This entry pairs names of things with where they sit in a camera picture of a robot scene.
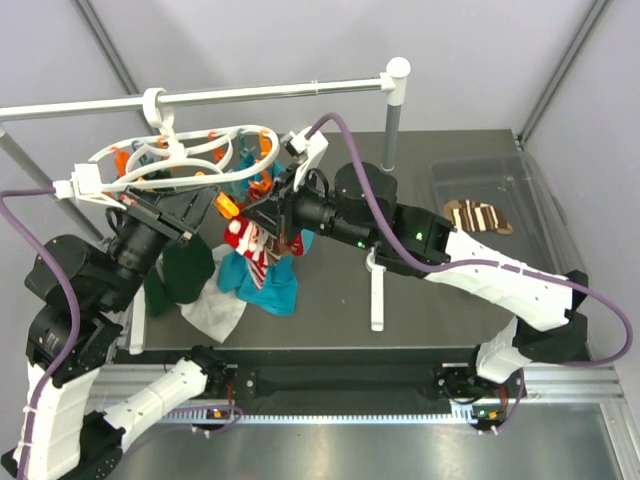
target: white stand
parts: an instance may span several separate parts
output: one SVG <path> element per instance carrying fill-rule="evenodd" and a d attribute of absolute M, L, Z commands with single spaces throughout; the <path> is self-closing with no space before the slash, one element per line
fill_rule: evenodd
<path fill-rule="evenodd" d="M 371 330 L 382 332 L 384 330 L 384 272 L 386 267 L 375 263 L 373 249 L 367 255 L 365 265 L 367 270 L 371 272 Z"/>
<path fill-rule="evenodd" d="M 140 355 L 144 352 L 144 332 L 147 321 L 147 309 L 145 305 L 144 287 L 140 287 L 133 297 L 131 313 L 131 328 L 129 334 L 129 353 Z"/>

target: white leg support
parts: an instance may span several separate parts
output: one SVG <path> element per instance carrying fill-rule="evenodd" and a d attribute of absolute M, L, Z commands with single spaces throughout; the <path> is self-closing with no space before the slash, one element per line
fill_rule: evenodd
<path fill-rule="evenodd" d="M 141 392 L 107 408 L 107 422 L 114 428 L 125 429 L 122 451 L 126 452 L 142 433 L 182 402 L 204 392 L 207 379 L 202 367 L 182 359 L 166 375 Z"/>
<path fill-rule="evenodd" d="M 28 366 L 29 399 L 44 370 Z M 55 480 L 80 461 L 80 430 L 84 419 L 89 390 L 100 372 L 99 368 L 65 383 L 62 388 L 53 386 L 49 379 L 38 401 L 33 425 L 32 445 L 26 468 L 31 480 Z M 13 458 L 20 461 L 22 446 L 16 448 Z"/>
<path fill-rule="evenodd" d="M 366 260 L 367 270 L 371 273 L 371 330 L 384 330 L 384 272 L 382 265 L 375 262 L 375 251 L 372 249 Z"/>
<path fill-rule="evenodd" d="M 144 352 L 144 331 L 147 321 L 144 287 L 140 287 L 135 297 L 131 312 L 131 329 L 129 332 L 129 353 L 139 355 Z"/>

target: horizontal metal bar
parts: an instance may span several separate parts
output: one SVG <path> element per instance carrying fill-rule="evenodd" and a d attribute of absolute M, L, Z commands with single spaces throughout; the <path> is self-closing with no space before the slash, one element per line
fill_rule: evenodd
<path fill-rule="evenodd" d="M 475 423 L 473 410 L 456 405 L 450 414 L 423 415 L 245 415 L 242 425 L 468 425 Z M 162 419 L 164 424 L 225 423 L 226 420 L 208 419 L 206 411 L 170 413 Z"/>
<path fill-rule="evenodd" d="M 158 103 L 164 106 L 178 107 L 209 103 L 245 102 L 249 100 L 267 100 L 330 93 L 381 90 L 382 86 L 383 83 L 381 78 L 310 82 L 270 87 L 205 90 L 190 93 L 167 93 L 158 98 Z M 84 102 L 29 105 L 23 107 L 4 107 L 0 108 L 0 122 L 139 110 L 142 108 L 142 98 L 143 97 L 141 95 L 136 95 L 109 100 L 90 100 Z"/>

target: floor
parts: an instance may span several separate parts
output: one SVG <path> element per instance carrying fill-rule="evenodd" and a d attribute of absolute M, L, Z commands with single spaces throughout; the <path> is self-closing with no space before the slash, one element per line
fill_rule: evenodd
<path fill-rule="evenodd" d="M 466 425 L 247 425 L 209 440 L 166 428 L 109 479 L 622 479 L 597 405 L 524 405 L 498 437 Z"/>
<path fill-rule="evenodd" d="M 359 133 L 361 157 L 379 164 L 380 133 Z M 321 163 L 330 182 L 349 161 L 339 134 L 328 134 Z M 398 142 L 398 201 L 434 209 L 429 165 L 436 159 L 515 150 L 509 130 L 403 132 Z M 225 221 L 210 213 L 201 234 L 212 246 L 221 243 Z M 249 305 L 224 343 L 225 348 L 306 349 L 349 347 L 452 347 L 484 342 L 511 315 L 465 292 L 415 278 L 385 275 L 385 330 L 369 328 L 370 277 L 365 252 L 316 236 L 309 253 L 296 259 L 299 281 L 296 312 L 276 317 Z M 177 310 L 147 322 L 146 348 L 184 349 L 216 342 L 186 322 Z"/>

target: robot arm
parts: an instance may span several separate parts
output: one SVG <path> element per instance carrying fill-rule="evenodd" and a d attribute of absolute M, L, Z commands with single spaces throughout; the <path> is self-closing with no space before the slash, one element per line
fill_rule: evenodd
<path fill-rule="evenodd" d="M 120 196 L 124 208 L 117 214 L 117 234 L 106 252 L 72 235 L 46 244 L 78 298 L 80 334 L 71 355 L 44 386 L 31 444 L 20 442 L 2 456 L 2 465 L 13 476 L 27 447 L 27 478 L 104 478 L 147 428 L 180 403 L 224 381 L 221 359 L 211 349 L 194 347 L 173 370 L 137 395 L 106 412 L 85 416 L 91 385 L 122 329 L 107 314 L 128 308 L 164 247 L 191 238 L 218 191 L 215 186 L 181 192 L 128 190 Z M 36 259 L 25 284 L 46 302 L 29 329 L 31 398 L 69 338 L 71 320 L 61 287 L 41 259 Z"/>
<path fill-rule="evenodd" d="M 482 245 L 428 210 L 397 203 L 396 180 L 374 165 L 364 163 L 385 220 L 414 258 L 432 265 L 476 258 L 512 266 L 507 269 L 458 266 L 425 275 L 408 265 L 381 235 L 353 165 L 338 170 L 334 188 L 329 190 L 328 181 L 315 168 L 318 159 L 312 158 L 312 152 L 320 150 L 313 145 L 323 145 L 323 139 L 318 138 L 322 135 L 315 133 L 305 146 L 300 140 L 303 134 L 304 131 L 291 135 L 285 143 L 297 162 L 276 179 L 268 196 L 247 206 L 241 215 L 286 242 L 307 229 L 359 248 L 374 248 L 376 263 L 387 271 L 451 285 L 512 312 L 514 318 L 502 332 L 477 346 L 464 378 L 466 384 L 484 384 L 484 390 L 491 391 L 532 361 L 562 363 L 584 348 L 587 319 L 576 311 L 583 295 L 568 286 L 518 274 L 535 270 Z M 305 168 L 310 163 L 314 168 Z M 303 176 L 299 174 L 300 169 L 304 171 Z M 322 188 L 317 185 L 318 179 Z M 585 286 L 588 281 L 580 272 L 554 277 L 568 278 Z M 464 391 L 459 387 L 456 385 L 451 391 Z"/>

